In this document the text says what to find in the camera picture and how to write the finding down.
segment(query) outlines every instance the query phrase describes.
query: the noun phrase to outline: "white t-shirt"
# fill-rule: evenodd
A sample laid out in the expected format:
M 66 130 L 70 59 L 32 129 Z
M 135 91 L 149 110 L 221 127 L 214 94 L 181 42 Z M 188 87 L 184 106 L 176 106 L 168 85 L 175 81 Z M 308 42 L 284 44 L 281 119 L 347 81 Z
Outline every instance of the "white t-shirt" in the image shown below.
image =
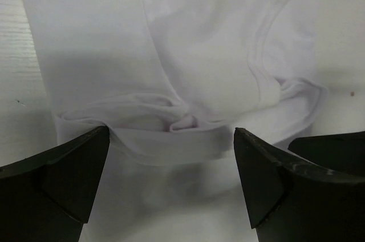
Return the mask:
M 166 180 L 192 163 L 238 184 L 235 126 L 274 144 L 313 122 L 326 93 L 311 81 L 318 2 L 24 0 L 59 143 L 101 124 L 112 132 L 88 241 L 127 241 L 110 225 L 127 224 L 118 220 L 134 218 L 138 203 L 166 207 L 181 189 Z M 207 162 L 221 157 L 228 165 Z M 137 183 L 147 196 L 126 200 Z M 134 204 L 118 210 L 122 200 Z

